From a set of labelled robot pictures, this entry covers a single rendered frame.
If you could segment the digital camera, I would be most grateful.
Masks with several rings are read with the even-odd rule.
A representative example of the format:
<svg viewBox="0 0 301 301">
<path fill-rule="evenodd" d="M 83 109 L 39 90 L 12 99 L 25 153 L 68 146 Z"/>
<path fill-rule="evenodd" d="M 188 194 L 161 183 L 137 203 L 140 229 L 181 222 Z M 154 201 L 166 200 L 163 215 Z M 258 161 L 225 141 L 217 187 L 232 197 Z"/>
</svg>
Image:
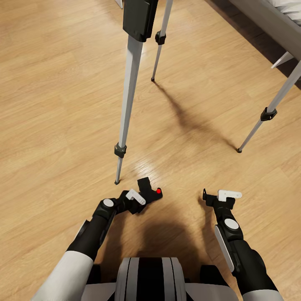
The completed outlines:
<svg viewBox="0 0 301 301">
<path fill-rule="evenodd" d="M 163 193 L 160 188 L 158 188 L 157 191 L 154 191 L 151 188 L 149 177 L 138 179 L 137 181 L 140 190 L 138 194 L 141 195 L 146 200 L 145 204 L 149 204 L 163 197 Z"/>
</svg>

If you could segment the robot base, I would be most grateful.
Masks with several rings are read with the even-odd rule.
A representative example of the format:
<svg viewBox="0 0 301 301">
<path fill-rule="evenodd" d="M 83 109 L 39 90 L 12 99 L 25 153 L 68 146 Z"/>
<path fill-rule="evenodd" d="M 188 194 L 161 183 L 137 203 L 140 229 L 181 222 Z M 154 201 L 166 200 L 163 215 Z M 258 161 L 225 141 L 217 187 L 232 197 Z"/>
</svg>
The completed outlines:
<svg viewBox="0 0 301 301">
<path fill-rule="evenodd" d="M 201 283 L 185 278 L 186 301 L 239 301 L 215 265 L 202 265 Z M 94 265 L 85 285 L 81 301 L 115 301 L 116 278 L 101 283 L 100 265 Z"/>
</svg>

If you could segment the camera tripod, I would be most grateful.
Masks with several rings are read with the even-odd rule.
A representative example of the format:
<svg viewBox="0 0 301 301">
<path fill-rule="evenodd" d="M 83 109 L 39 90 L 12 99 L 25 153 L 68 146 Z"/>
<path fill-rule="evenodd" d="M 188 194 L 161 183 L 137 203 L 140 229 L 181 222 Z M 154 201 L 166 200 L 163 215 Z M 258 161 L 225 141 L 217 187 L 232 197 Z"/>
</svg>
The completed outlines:
<svg viewBox="0 0 301 301">
<path fill-rule="evenodd" d="M 120 122 L 119 142 L 115 145 L 114 154 L 118 156 L 117 174 L 115 184 L 120 183 L 120 172 L 124 155 L 126 154 L 126 139 L 128 134 L 131 110 L 135 94 L 135 87 L 138 77 L 140 58 L 143 43 L 147 38 L 151 38 L 153 23 L 156 15 L 158 0 L 124 0 L 123 30 L 128 34 L 128 47 L 125 66 L 125 80 L 122 100 L 122 113 Z M 173 0 L 167 0 L 164 12 L 162 28 L 156 33 L 155 40 L 158 43 L 158 51 L 151 81 L 155 80 L 156 69 L 161 53 L 162 45 L 165 44 L 166 29 L 172 8 Z M 292 86 L 301 76 L 301 60 L 293 70 L 287 81 L 279 90 L 268 107 L 261 113 L 260 119 L 254 126 L 251 133 L 247 136 L 242 146 L 238 148 L 238 153 L 248 143 L 264 121 L 272 120 L 277 114 L 275 109 L 285 97 Z"/>
</svg>

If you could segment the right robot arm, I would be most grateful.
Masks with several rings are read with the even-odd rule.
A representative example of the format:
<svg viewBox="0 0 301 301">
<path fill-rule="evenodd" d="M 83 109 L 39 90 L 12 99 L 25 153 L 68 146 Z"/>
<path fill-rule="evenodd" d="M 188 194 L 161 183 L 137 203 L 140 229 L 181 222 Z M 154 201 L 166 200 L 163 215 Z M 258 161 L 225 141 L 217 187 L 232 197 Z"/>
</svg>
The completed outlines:
<svg viewBox="0 0 301 301">
<path fill-rule="evenodd" d="M 214 208 L 218 223 L 214 232 L 228 267 L 237 279 L 243 301 L 284 301 L 267 275 L 262 257 L 244 240 L 243 232 L 231 214 L 235 199 L 241 198 L 242 194 L 223 189 L 219 189 L 218 194 L 207 194 L 204 189 L 202 199 Z"/>
</svg>

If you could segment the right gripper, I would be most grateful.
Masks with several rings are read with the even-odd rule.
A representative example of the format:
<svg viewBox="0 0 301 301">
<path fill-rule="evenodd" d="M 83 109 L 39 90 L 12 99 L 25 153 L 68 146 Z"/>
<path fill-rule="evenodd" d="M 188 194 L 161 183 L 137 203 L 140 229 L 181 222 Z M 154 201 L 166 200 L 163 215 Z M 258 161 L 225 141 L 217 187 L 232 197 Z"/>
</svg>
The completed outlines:
<svg viewBox="0 0 301 301">
<path fill-rule="evenodd" d="M 226 198 L 226 202 L 219 201 L 217 195 L 210 195 L 206 193 L 206 190 L 203 190 L 203 200 L 206 200 L 206 205 L 214 208 L 214 212 L 216 212 L 219 208 L 233 209 L 235 204 L 235 199 L 231 197 Z"/>
</svg>

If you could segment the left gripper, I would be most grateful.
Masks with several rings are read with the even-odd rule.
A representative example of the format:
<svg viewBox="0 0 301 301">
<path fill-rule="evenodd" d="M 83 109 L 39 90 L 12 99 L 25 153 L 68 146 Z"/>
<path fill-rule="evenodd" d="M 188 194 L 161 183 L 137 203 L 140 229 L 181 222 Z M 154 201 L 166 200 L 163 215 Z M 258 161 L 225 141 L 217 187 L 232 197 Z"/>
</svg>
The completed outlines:
<svg viewBox="0 0 301 301">
<path fill-rule="evenodd" d="M 132 214 L 135 214 L 137 212 L 140 213 L 146 207 L 146 204 L 140 205 L 135 199 L 129 200 L 126 197 L 127 193 L 128 191 L 124 190 L 120 195 L 120 199 L 124 203 L 123 211 L 129 210 Z"/>
</svg>

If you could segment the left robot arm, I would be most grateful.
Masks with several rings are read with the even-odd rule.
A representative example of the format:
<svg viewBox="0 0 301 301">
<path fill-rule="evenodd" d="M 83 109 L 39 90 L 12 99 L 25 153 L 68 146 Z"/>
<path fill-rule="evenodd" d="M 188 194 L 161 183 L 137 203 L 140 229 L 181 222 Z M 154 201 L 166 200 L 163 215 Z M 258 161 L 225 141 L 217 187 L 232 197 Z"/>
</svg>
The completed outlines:
<svg viewBox="0 0 301 301">
<path fill-rule="evenodd" d="M 97 252 L 102 246 L 114 216 L 129 210 L 140 213 L 146 200 L 131 189 L 118 199 L 103 199 L 92 220 L 79 229 L 57 266 L 30 301 L 81 301 Z"/>
</svg>

